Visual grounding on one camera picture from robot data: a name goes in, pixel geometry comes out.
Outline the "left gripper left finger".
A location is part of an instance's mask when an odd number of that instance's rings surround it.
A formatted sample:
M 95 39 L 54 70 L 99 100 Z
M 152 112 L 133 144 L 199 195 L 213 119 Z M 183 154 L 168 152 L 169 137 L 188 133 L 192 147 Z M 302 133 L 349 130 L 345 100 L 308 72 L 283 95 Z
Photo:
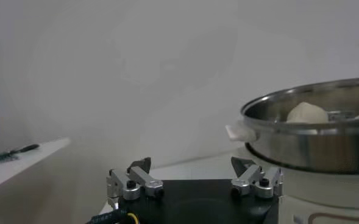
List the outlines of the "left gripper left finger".
M 110 169 L 106 178 L 107 198 L 123 198 L 126 201 L 134 201 L 145 196 L 160 199 L 164 196 L 164 185 L 162 180 L 150 176 L 151 158 L 134 161 L 126 169 Z

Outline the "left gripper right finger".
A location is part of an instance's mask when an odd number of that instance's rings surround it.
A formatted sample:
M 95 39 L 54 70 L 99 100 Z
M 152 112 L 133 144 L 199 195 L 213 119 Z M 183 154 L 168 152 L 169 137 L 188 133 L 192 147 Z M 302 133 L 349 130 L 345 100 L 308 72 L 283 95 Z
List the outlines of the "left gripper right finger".
M 254 194 L 258 198 L 270 199 L 282 195 L 283 173 L 279 167 L 262 168 L 252 160 L 231 157 L 236 178 L 231 180 L 231 194 L 244 197 Z

